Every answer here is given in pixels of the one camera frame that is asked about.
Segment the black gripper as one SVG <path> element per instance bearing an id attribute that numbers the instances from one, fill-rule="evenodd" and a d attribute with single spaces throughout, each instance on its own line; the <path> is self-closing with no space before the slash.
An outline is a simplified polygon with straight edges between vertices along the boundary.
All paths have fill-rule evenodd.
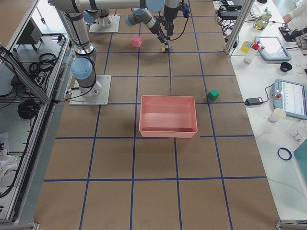
<path id="1" fill-rule="evenodd" d="M 180 0 L 165 0 L 164 17 L 167 20 L 174 20 L 180 7 Z"/>
<path id="2" fill-rule="evenodd" d="M 173 35 L 174 24 L 172 20 L 166 20 L 166 35 L 164 35 L 163 30 L 161 29 L 160 23 L 155 22 L 154 25 L 150 28 L 152 34 L 157 35 L 158 40 L 164 44 L 165 46 L 168 45 L 168 36 Z"/>

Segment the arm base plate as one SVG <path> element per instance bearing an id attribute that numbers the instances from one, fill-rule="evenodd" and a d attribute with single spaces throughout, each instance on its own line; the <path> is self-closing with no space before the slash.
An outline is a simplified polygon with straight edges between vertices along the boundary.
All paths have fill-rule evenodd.
<path id="1" fill-rule="evenodd" d="M 97 75 L 96 84 L 89 93 L 83 95 L 89 91 L 84 88 L 79 88 L 72 92 L 72 99 L 69 104 L 71 106 L 96 106 L 96 105 L 108 105 L 111 75 Z"/>
<path id="2" fill-rule="evenodd" d="M 107 17 L 99 17 L 90 25 L 89 33 L 107 34 L 117 33 L 119 30 L 120 15 L 108 15 Z"/>

